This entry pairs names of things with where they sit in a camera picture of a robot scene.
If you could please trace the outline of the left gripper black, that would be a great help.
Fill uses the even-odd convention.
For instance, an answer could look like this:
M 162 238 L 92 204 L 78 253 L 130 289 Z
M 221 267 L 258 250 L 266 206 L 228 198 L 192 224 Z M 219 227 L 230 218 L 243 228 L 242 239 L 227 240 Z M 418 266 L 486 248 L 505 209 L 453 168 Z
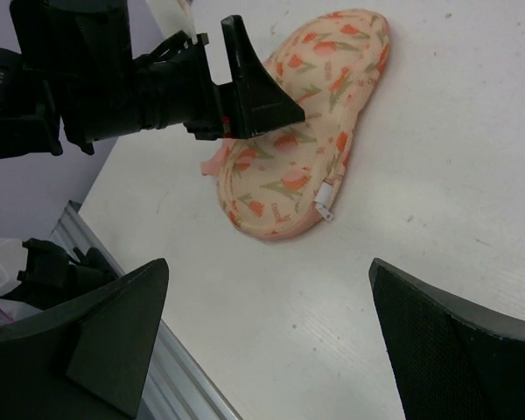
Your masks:
M 212 81 L 205 33 L 178 32 L 133 59 L 144 130 L 182 124 L 198 140 L 249 139 L 305 120 L 257 57 L 242 17 L 225 17 L 221 28 L 232 77 L 221 87 Z

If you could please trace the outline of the floral mesh laundry bag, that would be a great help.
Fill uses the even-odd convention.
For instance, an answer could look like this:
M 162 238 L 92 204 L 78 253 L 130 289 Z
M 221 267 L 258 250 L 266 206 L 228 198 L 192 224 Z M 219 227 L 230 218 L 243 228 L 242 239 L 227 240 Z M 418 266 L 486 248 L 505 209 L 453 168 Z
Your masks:
M 351 9 L 303 24 L 269 56 L 265 69 L 305 120 L 249 140 L 226 139 L 202 163 L 236 229 L 281 240 L 333 219 L 357 119 L 389 50 L 387 19 Z

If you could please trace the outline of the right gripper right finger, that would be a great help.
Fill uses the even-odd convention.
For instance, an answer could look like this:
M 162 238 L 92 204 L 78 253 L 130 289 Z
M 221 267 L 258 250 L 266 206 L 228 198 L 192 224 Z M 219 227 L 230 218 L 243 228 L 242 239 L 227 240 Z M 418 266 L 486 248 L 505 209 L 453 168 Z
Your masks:
M 525 321 L 376 258 L 368 272 L 408 419 L 525 419 Z

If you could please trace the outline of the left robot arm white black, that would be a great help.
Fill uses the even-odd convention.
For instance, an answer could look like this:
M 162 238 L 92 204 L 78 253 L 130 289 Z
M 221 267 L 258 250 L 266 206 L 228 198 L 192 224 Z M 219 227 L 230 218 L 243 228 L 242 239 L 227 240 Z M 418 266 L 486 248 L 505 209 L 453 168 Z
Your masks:
M 0 48 L 0 159 L 86 154 L 97 141 L 181 124 L 199 140 L 250 139 L 305 119 L 265 70 L 238 15 L 221 29 L 232 79 L 213 82 L 208 36 L 186 1 L 151 1 L 164 34 L 134 56 L 124 1 L 13 1 L 18 52 Z

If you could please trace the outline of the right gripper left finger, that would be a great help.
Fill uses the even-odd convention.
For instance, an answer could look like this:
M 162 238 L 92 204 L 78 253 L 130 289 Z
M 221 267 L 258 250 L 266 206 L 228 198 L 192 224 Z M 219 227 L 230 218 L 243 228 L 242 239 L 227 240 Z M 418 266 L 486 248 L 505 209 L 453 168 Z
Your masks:
M 0 419 L 134 419 L 169 267 L 157 259 L 0 327 Z

